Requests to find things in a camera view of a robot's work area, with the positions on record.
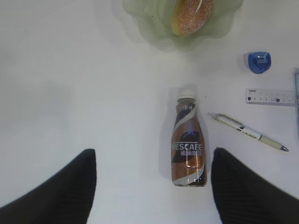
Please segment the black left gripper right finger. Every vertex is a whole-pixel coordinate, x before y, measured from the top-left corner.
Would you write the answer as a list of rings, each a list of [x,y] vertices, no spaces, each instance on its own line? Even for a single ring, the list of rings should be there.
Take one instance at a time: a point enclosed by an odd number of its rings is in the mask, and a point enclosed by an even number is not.
[[[224,148],[214,150],[214,202],[224,224],[297,224],[299,201],[279,189]]]

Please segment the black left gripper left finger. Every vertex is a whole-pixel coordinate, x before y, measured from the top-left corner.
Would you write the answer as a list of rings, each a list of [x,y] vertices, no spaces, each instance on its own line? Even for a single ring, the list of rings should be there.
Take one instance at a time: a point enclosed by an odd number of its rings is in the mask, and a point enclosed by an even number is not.
[[[96,154],[86,149],[47,181],[1,207],[2,224],[85,224],[97,184]]]

